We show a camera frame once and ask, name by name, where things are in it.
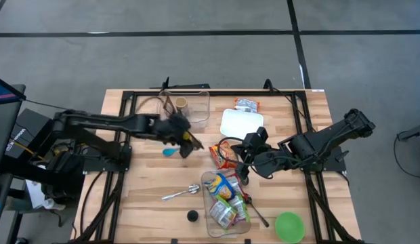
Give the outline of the red beef ramen packet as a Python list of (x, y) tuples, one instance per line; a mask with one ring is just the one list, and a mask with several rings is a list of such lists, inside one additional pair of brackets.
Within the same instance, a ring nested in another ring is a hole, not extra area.
[(218, 169), (234, 169), (236, 167), (234, 161), (237, 161), (238, 157), (227, 141), (223, 141), (220, 146), (216, 144), (210, 146), (209, 152)]

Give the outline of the white paper sheet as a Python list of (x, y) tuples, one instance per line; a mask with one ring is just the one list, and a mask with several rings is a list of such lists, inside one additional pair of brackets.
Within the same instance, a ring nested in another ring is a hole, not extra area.
[(25, 180), (26, 188), (30, 195), (30, 201), (32, 204), (33, 209), (38, 209), (43, 207), (43, 203), (45, 201), (45, 195), (41, 190), (41, 183), (33, 182), (31, 180)]

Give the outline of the black box with white print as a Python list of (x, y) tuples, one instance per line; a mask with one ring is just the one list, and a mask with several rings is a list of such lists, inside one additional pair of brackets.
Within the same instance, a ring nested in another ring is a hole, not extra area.
[(43, 161), (55, 138), (53, 120), (25, 108), (14, 124), (5, 155), (23, 161)]

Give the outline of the orange-edged ramen packet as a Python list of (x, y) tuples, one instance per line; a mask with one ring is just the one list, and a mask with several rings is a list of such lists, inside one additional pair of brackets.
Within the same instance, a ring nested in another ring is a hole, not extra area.
[(234, 108), (236, 110), (241, 110), (247, 113), (258, 113), (259, 106), (260, 106), (259, 102), (248, 100), (245, 98), (236, 98), (234, 102), (235, 102)]

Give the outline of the black aluminium rig frame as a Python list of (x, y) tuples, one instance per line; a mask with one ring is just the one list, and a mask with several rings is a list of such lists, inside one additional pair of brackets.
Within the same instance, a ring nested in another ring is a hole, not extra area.
[[(223, 135), (219, 128), (223, 111), (234, 108), (235, 98), (246, 98), (260, 102), (259, 112), (264, 116), (264, 127), (268, 143), (277, 143), (297, 132), (291, 103), (282, 95), (270, 95), (264, 89), (208, 89), (210, 93), (209, 119), (203, 132), (193, 133), (204, 145), (205, 150), (191, 153), (187, 159), (179, 154), (165, 157), (165, 147), (160, 142), (131, 139), (132, 158), (129, 171), (125, 173), (119, 204), (119, 214), (114, 243), (170, 243), (177, 239), (183, 243), (243, 243), (250, 239), (252, 244), (283, 243), (275, 231), (276, 218), (282, 212), (293, 212), (303, 221), (305, 236), (301, 243), (316, 243), (310, 201), (305, 174), (294, 171), (279, 171), (271, 180), (263, 179), (253, 171), (244, 191), (253, 199), (253, 205), (269, 222), (266, 228), (254, 209), (248, 205), (251, 228), (239, 235), (210, 237), (205, 220), (203, 188), (196, 194), (182, 194), (168, 201), (164, 195), (185, 190), (191, 184), (201, 184), (201, 177), (208, 171), (215, 171), (215, 163), (209, 153), (209, 146), (217, 144)], [(313, 128), (322, 130), (336, 119), (331, 118), (324, 91), (295, 90), (304, 92)], [(323, 172), (328, 204), (347, 232), (361, 239), (349, 186), (338, 173)], [(196, 210), (196, 222), (187, 220), (187, 213)]]

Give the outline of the black table edge bracket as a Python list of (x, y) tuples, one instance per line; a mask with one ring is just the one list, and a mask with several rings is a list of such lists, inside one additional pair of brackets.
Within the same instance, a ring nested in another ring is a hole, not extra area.
[(210, 89), (210, 85), (208, 83), (201, 83), (201, 84), (192, 84), (192, 85), (170, 85), (169, 84), (169, 77), (166, 78), (160, 87), (155, 87), (155, 89), (165, 90), (165, 89)]

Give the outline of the green plastic bowl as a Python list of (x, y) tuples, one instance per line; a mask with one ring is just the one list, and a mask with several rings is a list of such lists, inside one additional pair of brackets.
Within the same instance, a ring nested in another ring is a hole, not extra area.
[(305, 227), (301, 218), (293, 212), (281, 213), (275, 221), (275, 231), (285, 243), (299, 243), (305, 235)]

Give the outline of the tan-lid clear spice jar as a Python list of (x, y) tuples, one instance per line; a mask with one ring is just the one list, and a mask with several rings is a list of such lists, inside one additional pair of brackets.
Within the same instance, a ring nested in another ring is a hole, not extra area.
[(175, 107), (177, 108), (177, 111), (183, 115), (188, 114), (188, 101), (185, 97), (177, 97), (175, 99)]

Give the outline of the computer monitor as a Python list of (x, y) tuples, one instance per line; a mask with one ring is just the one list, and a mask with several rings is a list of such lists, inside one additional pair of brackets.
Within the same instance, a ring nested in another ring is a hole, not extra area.
[(26, 99), (25, 90), (26, 86), (23, 84), (10, 85), (0, 79), (0, 163), (21, 104)]

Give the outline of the pink and green ramen packet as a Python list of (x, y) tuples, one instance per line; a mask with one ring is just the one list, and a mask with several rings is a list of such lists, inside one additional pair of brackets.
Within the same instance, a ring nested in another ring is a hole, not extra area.
[(228, 201), (228, 203), (236, 212), (236, 217), (234, 219), (235, 224), (238, 222), (250, 222), (245, 200), (240, 193), (236, 194), (231, 200)]

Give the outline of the clear plastic bin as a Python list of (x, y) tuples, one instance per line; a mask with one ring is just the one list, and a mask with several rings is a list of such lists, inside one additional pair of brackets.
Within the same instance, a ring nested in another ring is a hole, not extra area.
[(232, 225), (228, 229), (222, 228), (210, 215), (209, 210), (216, 202), (216, 197), (212, 196), (207, 188), (204, 185), (204, 182), (211, 180), (215, 177), (217, 173), (221, 173), (225, 177), (230, 174), (235, 174), (234, 170), (232, 169), (222, 169), (217, 171), (208, 171), (204, 173), (201, 177), (201, 185), (203, 187), (203, 199), (204, 199), (204, 206), (205, 206), (205, 220), (207, 223), (207, 232), (210, 237), (224, 237), (228, 235), (239, 235), (246, 233), (251, 228), (251, 220), (250, 222), (238, 222), (232, 223)]
[(185, 97), (188, 101), (188, 114), (184, 115), (190, 122), (192, 133), (203, 132), (209, 119), (210, 95), (207, 91), (179, 92), (161, 91), (159, 98), (162, 104), (159, 105), (159, 113), (162, 117), (167, 117), (163, 111), (164, 97), (170, 96), (174, 105), (177, 97)]

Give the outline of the green-edged ramen packet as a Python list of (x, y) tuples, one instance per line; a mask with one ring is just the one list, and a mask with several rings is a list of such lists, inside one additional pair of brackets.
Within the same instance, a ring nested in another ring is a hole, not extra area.
[(216, 202), (210, 208), (209, 213), (211, 217), (224, 229), (228, 229), (235, 217), (236, 210), (223, 198), (216, 196)]

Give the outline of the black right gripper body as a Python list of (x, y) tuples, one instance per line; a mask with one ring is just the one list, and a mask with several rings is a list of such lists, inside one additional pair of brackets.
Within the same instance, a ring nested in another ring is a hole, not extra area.
[(244, 149), (243, 152), (243, 163), (245, 164), (245, 169), (252, 166), (265, 165), (267, 163), (271, 163), (275, 158), (275, 150), (273, 148), (261, 148), (258, 151), (254, 151), (250, 148), (247, 148)]

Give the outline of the red and white ramen packet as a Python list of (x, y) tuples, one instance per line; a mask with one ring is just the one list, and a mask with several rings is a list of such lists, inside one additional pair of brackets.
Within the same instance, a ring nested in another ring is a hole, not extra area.
[(226, 176), (227, 181), (230, 183), (231, 187), (233, 188), (236, 194), (242, 195), (244, 199), (247, 198), (247, 195), (242, 189), (242, 184), (239, 177), (236, 174), (230, 174)]

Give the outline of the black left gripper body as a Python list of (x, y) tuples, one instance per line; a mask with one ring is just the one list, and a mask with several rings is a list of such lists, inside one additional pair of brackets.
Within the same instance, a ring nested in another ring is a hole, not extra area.
[(154, 122), (152, 132), (162, 142), (183, 142), (184, 134), (191, 128), (189, 120), (181, 113), (174, 113), (165, 120)]

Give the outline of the blue ramen packet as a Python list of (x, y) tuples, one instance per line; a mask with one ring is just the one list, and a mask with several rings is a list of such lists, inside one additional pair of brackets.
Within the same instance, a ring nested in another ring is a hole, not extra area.
[(217, 173), (214, 178), (204, 182), (204, 185), (214, 197), (220, 196), (222, 199), (229, 201), (235, 196), (233, 187), (221, 173)]

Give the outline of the white plastic bin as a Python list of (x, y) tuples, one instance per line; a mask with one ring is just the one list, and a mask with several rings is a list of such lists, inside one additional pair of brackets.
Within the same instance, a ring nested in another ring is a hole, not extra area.
[(264, 117), (257, 113), (226, 109), (222, 114), (220, 133), (226, 137), (244, 139), (264, 125)]

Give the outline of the dark-handled metal spoon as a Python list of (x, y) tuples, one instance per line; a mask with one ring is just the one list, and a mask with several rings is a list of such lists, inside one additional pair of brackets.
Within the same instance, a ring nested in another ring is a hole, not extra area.
[(264, 226), (268, 228), (270, 226), (268, 221), (258, 212), (257, 208), (253, 205), (253, 200), (250, 195), (246, 194), (245, 202), (249, 204), (255, 210), (256, 214), (258, 215), (259, 219), (262, 221)]

